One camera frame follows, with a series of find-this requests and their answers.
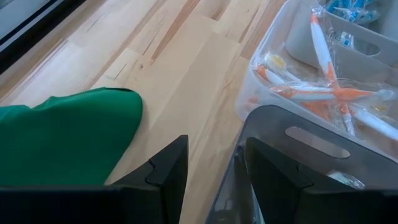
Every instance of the green cloth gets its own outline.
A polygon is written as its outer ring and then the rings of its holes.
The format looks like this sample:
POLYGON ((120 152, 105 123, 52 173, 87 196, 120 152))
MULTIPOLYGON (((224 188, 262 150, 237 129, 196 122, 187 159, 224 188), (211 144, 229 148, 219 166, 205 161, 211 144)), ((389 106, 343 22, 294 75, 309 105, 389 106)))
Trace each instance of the green cloth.
POLYGON ((137 131, 142 100, 99 88, 0 108, 0 185, 103 184, 137 131))

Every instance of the green fabric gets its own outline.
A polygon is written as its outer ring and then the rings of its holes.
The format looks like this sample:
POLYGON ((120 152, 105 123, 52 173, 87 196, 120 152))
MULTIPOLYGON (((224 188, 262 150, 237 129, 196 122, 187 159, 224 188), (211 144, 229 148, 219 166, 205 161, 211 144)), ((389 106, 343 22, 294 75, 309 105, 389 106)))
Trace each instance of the green fabric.
POLYGON ((141 116, 141 97, 125 89, 2 107, 0 185, 103 184, 141 116))

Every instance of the wooden floor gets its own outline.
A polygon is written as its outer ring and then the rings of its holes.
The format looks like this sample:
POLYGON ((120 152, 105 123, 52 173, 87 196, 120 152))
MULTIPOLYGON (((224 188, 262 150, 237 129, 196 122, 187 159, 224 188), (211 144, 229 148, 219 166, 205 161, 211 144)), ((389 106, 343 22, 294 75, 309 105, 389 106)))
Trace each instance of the wooden floor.
POLYGON ((35 106, 100 86, 137 91, 143 121, 107 183, 188 134, 181 223, 203 223, 242 126, 235 97, 283 2, 87 0, 0 76, 0 105, 35 106))

